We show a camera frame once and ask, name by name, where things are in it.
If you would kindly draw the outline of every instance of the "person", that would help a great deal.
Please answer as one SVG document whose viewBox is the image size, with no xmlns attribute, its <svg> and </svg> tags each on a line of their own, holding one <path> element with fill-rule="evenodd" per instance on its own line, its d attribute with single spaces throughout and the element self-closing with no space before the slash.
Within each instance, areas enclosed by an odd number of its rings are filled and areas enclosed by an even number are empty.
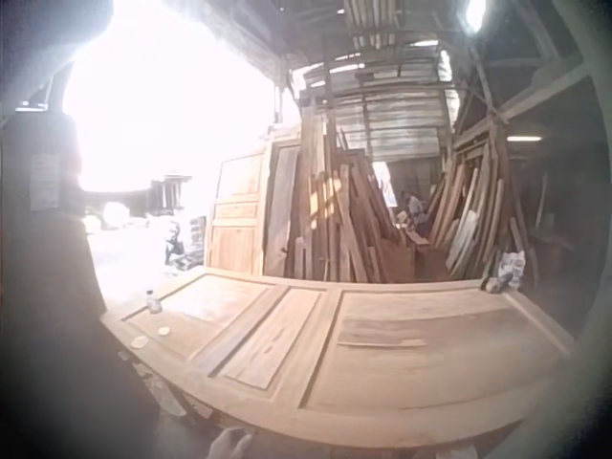
<svg viewBox="0 0 612 459">
<path fill-rule="evenodd" d="M 172 253 L 182 255 L 185 253 L 185 245 L 181 240 L 181 225 L 179 222 L 170 224 L 170 232 L 165 240 L 165 264 L 170 263 Z"/>
<path fill-rule="evenodd" d="M 407 189 L 402 192 L 402 202 L 408 214 L 408 224 L 412 225 L 420 236 L 427 237 L 427 214 L 423 203 Z"/>
</svg>

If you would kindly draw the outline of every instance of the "fluorescent light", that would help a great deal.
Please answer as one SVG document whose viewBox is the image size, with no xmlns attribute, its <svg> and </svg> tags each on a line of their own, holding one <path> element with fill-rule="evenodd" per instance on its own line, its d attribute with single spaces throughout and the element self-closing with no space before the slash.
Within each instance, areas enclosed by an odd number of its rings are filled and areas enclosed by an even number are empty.
<svg viewBox="0 0 612 459">
<path fill-rule="evenodd" d="M 416 43 L 412 43 L 410 46 L 438 46 L 438 40 L 425 40 L 425 41 L 417 41 Z"/>
<path fill-rule="evenodd" d="M 338 74 L 340 72 L 348 72 L 348 71 L 351 71 L 351 70 L 362 69 L 363 67 L 365 67 L 365 64 L 363 64 L 363 63 L 344 65 L 342 67 L 336 67 L 335 69 L 330 70 L 329 73 L 330 74 Z"/>
<path fill-rule="evenodd" d="M 508 142 L 539 142 L 542 138 L 539 136 L 510 136 Z"/>
<path fill-rule="evenodd" d="M 346 60 L 349 59 L 351 57 L 359 57 L 361 55 L 361 53 L 351 53 L 349 55 L 341 55 L 339 57 L 336 57 L 336 59 L 334 60 Z"/>
<path fill-rule="evenodd" d="M 470 0 L 466 10 L 466 21 L 474 33 L 480 31 L 487 10 L 487 0 Z"/>
</svg>

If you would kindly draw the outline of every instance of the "lumber pile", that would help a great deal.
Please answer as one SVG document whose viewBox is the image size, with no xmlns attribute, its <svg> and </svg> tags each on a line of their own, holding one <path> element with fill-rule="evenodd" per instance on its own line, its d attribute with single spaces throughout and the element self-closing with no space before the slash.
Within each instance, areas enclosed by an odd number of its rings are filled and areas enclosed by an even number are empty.
<svg viewBox="0 0 612 459">
<path fill-rule="evenodd" d="M 429 240 L 448 254 L 451 280 L 489 275 L 504 251 L 535 257 L 505 141 L 501 134 L 490 135 L 469 154 L 455 154 L 430 200 Z"/>
<path fill-rule="evenodd" d="M 333 121 L 309 107 L 294 148 L 273 149 L 278 154 L 269 183 L 264 274 L 415 281 L 416 244 L 396 227 L 372 164 L 363 150 L 338 143 Z"/>
</svg>

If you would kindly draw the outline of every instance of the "worker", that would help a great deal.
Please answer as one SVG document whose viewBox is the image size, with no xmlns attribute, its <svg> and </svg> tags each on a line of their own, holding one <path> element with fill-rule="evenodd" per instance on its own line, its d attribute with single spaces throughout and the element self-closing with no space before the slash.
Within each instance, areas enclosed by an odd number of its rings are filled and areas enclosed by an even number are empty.
<svg viewBox="0 0 612 459">
<path fill-rule="evenodd" d="M 423 203 L 407 189 L 402 191 L 401 199 L 408 214 L 408 226 L 414 228 L 420 236 L 427 237 L 428 219 Z"/>
</svg>

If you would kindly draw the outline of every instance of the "ceiling light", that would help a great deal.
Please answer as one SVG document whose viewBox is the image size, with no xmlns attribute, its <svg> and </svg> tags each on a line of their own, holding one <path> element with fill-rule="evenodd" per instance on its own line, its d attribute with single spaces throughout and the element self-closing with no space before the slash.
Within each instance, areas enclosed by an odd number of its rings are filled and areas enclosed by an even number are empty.
<svg viewBox="0 0 612 459">
<path fill-rule="evenodd" d="M 412 43 L 412 45 L 410 46 L 418 46 L 418 47 L 424 47 L 424 46 L 438 46 L 438 40 L 425 40 L 425 41 L 417 41 L 416 43 Z"/>
<path fill-rule="evenodd" d="M 332 69 L 329 71 L 330 74 L 337 74 L 339 72 L 348 72 L 349 70 L 357 70 L 357 69 L 362 69 L 363 64 L 350 64 L 350 65 L 344 65 L 342 67 L 336 67 L 335 69 Z"/>
<path fill-rule="evenodd" d="M 539 142 L 542 138 L 539 136 L 510 136 L 508 142 Z"/>
</svg>

